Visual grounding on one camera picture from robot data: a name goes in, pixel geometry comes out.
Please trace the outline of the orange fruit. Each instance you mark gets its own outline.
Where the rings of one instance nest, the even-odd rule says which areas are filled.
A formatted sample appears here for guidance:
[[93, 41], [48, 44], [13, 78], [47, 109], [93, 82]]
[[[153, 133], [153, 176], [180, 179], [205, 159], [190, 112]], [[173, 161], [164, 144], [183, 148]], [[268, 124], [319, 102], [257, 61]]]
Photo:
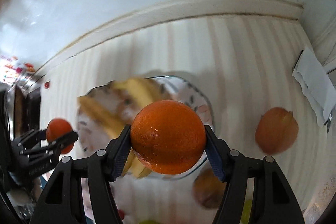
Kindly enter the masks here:
[[54, 118], [49, 122], [46, 129], [47, 141], [51, 143], [71, 131], [72, 127], [68, 121], [62, 118]]
[[205, 126], [185, 104], [162, 100], [144, 107], [130, 129], [132, 149], [146, 168], [160, 174], [180, 174], [202, 157]]

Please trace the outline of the green apple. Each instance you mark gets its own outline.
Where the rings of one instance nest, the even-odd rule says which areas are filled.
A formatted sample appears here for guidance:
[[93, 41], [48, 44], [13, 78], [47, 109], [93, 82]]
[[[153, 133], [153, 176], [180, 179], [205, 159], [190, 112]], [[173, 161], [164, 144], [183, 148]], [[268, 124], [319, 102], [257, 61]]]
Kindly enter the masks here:
[[249, 218], [251, 215], [251, 209], [252, 209], [252, 200], [248, 199], [244, 202], [243, 211], [241, 214], [240, 224], [248, 224]]

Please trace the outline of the dark red apple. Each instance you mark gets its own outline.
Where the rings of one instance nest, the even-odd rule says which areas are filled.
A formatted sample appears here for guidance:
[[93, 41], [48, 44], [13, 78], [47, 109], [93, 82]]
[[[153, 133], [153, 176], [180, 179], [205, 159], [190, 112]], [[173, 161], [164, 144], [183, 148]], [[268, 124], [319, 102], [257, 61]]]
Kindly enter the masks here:
[[221, 204], [226, 183], [214, 175], [212, 169], [201, 171], [193, 182], [193, 198], [198, 205], [206, 209], [216, 209]]

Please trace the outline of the large yellow banana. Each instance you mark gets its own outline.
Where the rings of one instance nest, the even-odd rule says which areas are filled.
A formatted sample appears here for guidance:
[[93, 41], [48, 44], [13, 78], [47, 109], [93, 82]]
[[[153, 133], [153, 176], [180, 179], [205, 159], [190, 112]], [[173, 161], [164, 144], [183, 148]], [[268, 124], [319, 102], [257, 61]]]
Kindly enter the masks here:
[[145, 106], [171, 98], [164, 85], [152, 79], [130, 78], [125, 81], [112, 81], [108, 87], [119, 98], [116, 116], [121, 122], [117, 127], [106, 129], [111, 139], [117, 138], [126, 124], [132, 124]]

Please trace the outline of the small red cherry tomato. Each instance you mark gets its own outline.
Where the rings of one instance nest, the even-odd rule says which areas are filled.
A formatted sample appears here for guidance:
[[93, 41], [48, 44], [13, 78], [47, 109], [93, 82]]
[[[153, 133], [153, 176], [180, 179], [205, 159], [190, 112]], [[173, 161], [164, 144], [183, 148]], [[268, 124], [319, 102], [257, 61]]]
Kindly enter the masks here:
[[49, 81], [45, 82], [45, 88], [48, 89], [49, 87], [50, 87], [50, 82]]

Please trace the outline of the white paper towel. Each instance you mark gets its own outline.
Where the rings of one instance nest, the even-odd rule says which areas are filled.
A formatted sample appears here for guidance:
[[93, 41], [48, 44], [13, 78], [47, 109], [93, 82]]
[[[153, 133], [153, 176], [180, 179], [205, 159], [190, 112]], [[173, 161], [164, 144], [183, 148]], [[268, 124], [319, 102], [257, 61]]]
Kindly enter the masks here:
[[310, 48], [305, 47], [299, 54], [292, 76], [309, 101], [318, 126], [324, 126], [335, 108], [335, 88]]

